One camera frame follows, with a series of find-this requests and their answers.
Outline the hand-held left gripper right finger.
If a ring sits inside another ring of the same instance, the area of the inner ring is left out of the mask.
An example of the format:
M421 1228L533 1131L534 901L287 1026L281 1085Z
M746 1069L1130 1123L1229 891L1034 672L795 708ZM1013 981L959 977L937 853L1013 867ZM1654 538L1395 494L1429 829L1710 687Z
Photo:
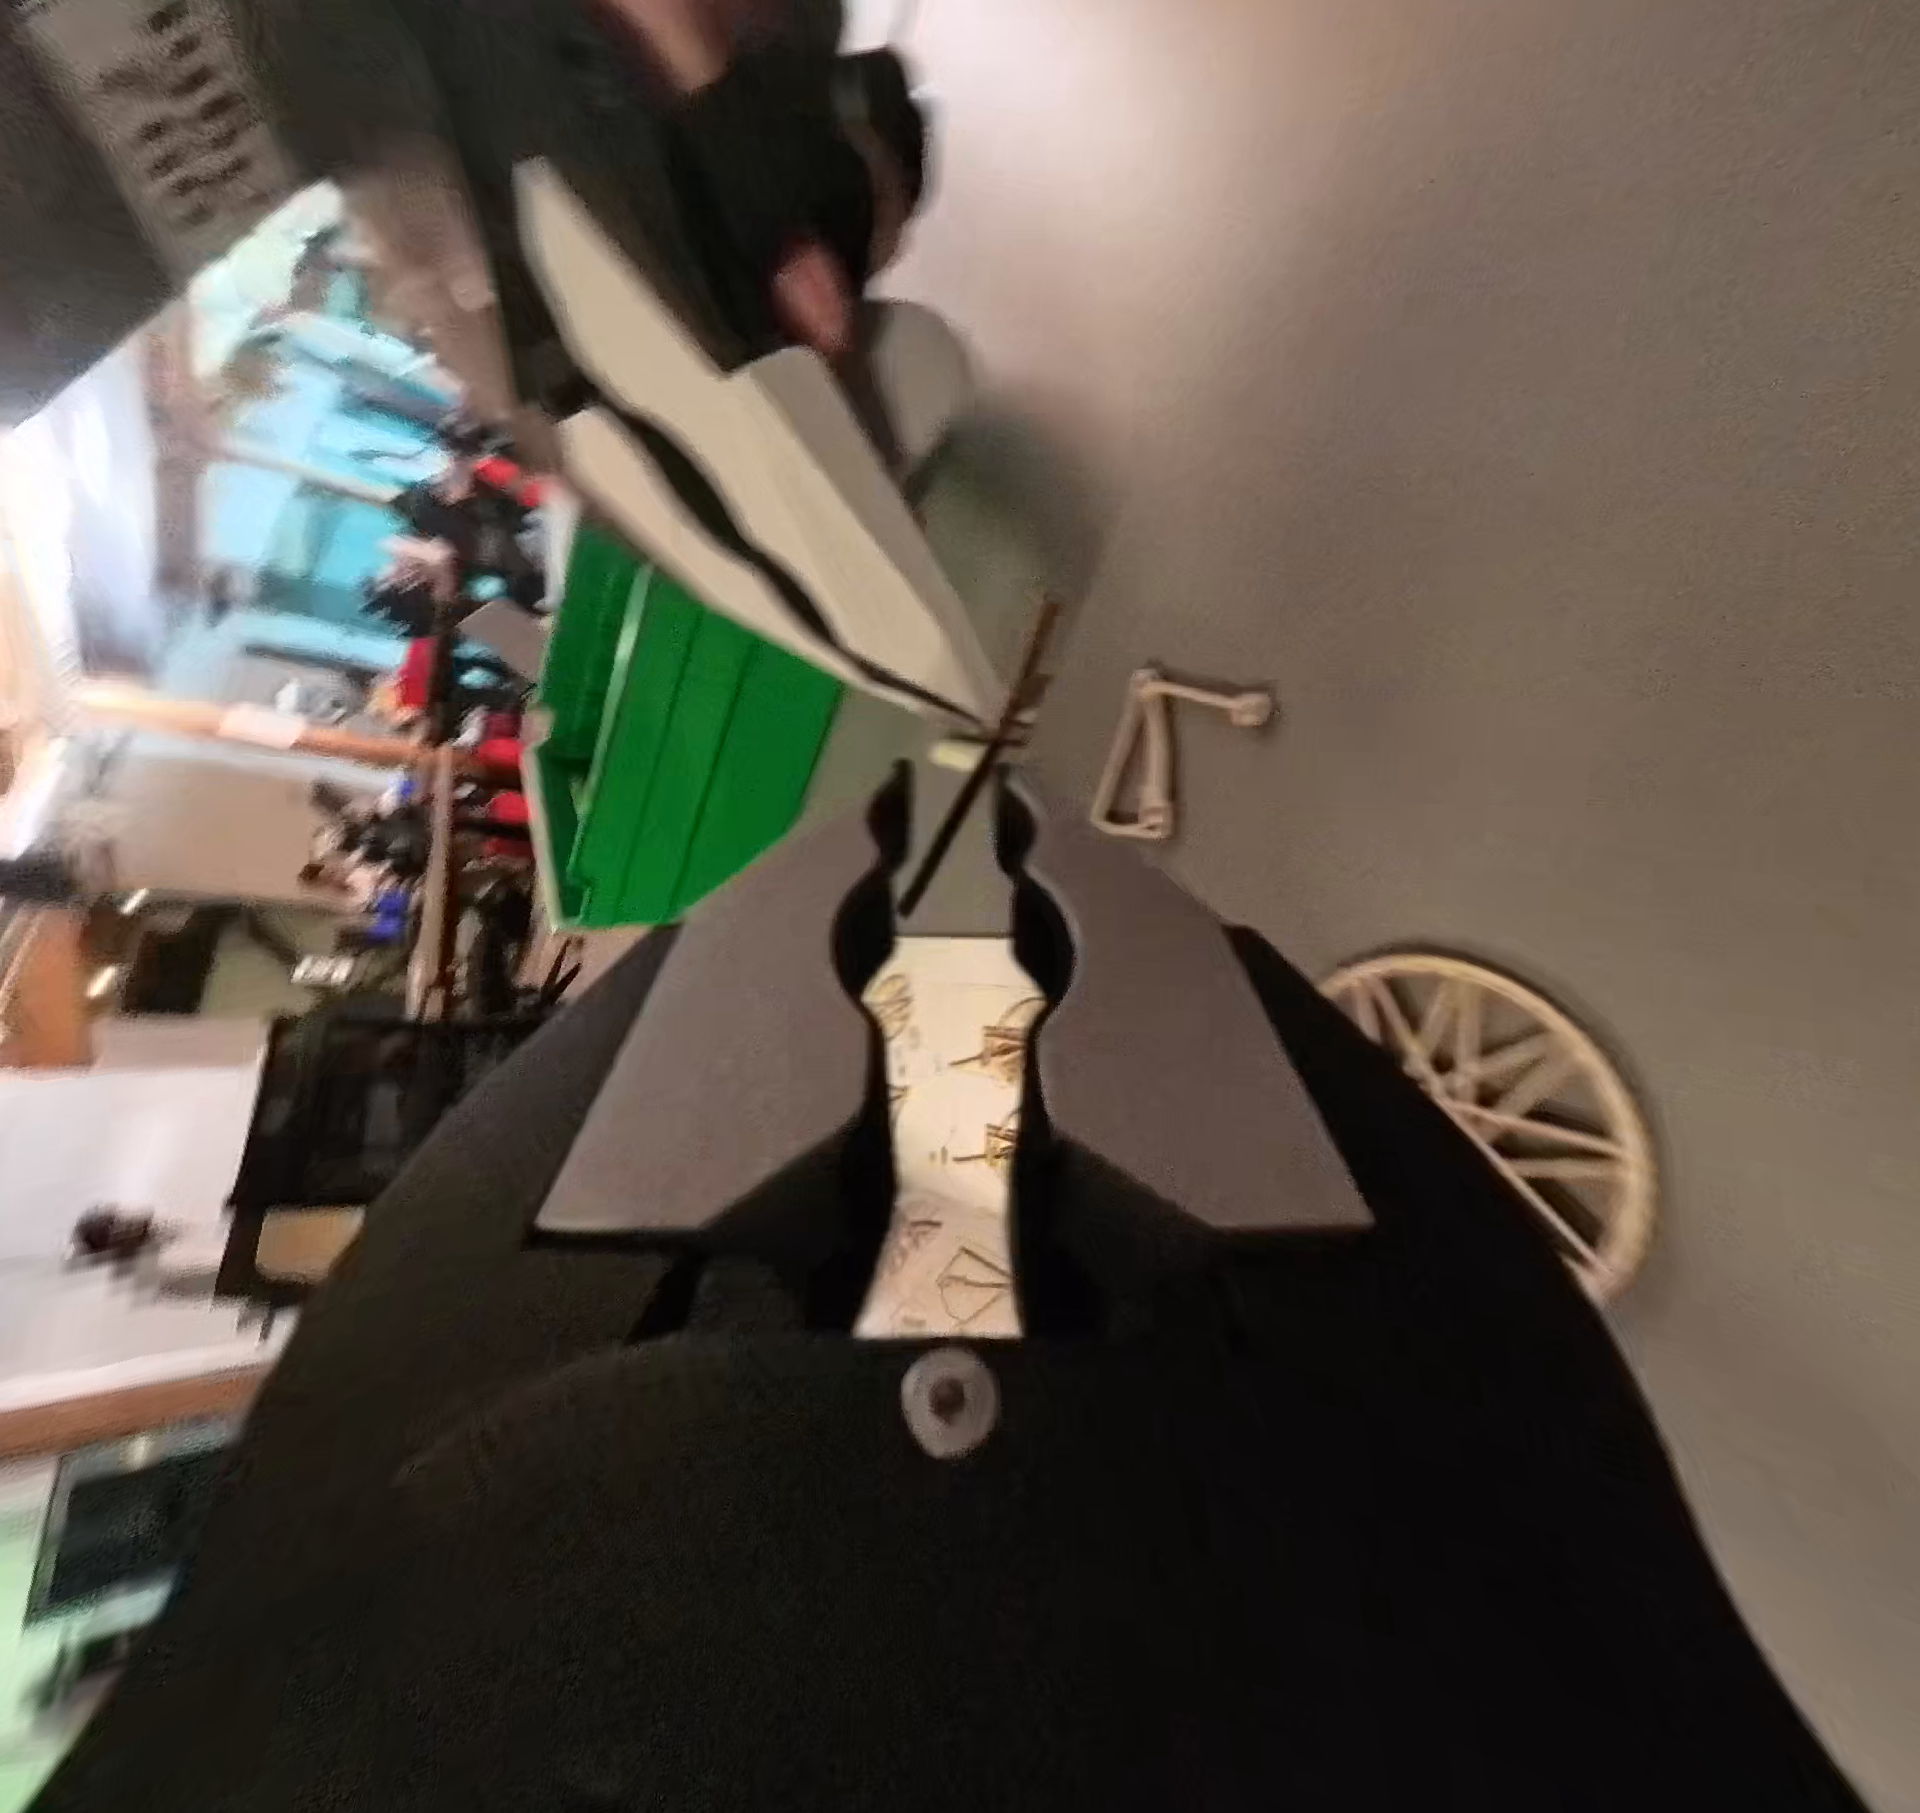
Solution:
M1221 920L1163 867L1007 776L995 853L1042 1009L1053 1134L1221 1234L1359 1234L1372 1212Z

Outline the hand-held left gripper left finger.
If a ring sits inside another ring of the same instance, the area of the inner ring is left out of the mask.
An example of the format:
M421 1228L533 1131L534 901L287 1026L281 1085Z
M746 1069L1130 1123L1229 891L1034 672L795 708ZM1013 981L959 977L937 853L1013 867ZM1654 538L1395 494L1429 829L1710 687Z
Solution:
M541 1234L884 1234L885 1057L862 990L912 822L893 761L672 926Z

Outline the wooden fork frame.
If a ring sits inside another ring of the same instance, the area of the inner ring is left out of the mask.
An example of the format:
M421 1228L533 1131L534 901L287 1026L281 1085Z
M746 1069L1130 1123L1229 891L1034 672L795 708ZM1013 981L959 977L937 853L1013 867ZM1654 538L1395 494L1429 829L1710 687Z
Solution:
M1050 683L1050 651L1062 618L1064 602L1053 592L1045 592L1027 626L1018 668L999 714L977 744L974 761L965 771L959 789L952 791L941 814L936 818L933 830L919 847L916 865L910 869L906 881L895 888L893 910L901 918L912 918L919 913L928 889L933 888L956 840L961 840L970 814L982 797L996 788L1009 758L1027 744Z

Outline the green box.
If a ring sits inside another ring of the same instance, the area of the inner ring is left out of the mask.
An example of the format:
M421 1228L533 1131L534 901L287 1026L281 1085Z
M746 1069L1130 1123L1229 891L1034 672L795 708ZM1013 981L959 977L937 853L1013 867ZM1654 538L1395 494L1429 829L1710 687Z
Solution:
M551 925L671 922L753 865L802 814L841 695L580 523L523 719Z

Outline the wooden spoked wheel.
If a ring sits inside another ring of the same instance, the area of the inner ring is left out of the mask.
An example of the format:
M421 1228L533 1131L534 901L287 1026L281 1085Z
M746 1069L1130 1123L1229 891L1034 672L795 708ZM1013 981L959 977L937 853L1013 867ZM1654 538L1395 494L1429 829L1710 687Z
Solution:
M1585 1296L1617 1300L1657 1237L1661 1159L1601 1037L1519 975L1442 950L1352 959L1320 991L1499 1173Z

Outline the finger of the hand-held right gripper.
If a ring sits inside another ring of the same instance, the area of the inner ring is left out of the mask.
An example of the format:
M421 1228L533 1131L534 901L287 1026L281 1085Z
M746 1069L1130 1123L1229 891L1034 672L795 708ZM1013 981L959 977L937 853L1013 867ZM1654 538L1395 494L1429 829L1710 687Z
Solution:
M643 435L615 415L573 415L560 441L563 474L590 512L707 612L855 690L919 704L916 687L841 641L787 562L736 526L699 463L674 453L659 466Z
M674 453L699 463L736 526L795 569L839 638L916 687L904 710L989 716L1003 679L828 363L792 346L718 370L548 162L518 167L515 216L585 386L561 400L557 441L573 415L615 415L659 466Z

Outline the white instruction booklet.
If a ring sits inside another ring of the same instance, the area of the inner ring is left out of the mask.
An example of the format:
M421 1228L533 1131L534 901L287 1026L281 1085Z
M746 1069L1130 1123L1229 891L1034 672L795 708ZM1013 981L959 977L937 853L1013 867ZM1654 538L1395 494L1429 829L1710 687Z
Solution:
M1045 997L1005 936L901 936L862 1005L884 1041L893 1197L855 1332L1013 1338L1009 1180Z

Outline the wooden triangular frame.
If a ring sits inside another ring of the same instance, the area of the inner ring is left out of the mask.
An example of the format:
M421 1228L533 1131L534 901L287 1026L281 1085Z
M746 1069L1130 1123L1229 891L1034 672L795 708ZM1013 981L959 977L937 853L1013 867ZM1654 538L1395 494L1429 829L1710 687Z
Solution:
M1233 729L1263 729L1276 699L1255 683L1193 680L1157 663L1137 668L1089 810L1096 833L1155 845L1175 837L1177 714L1186 708Z

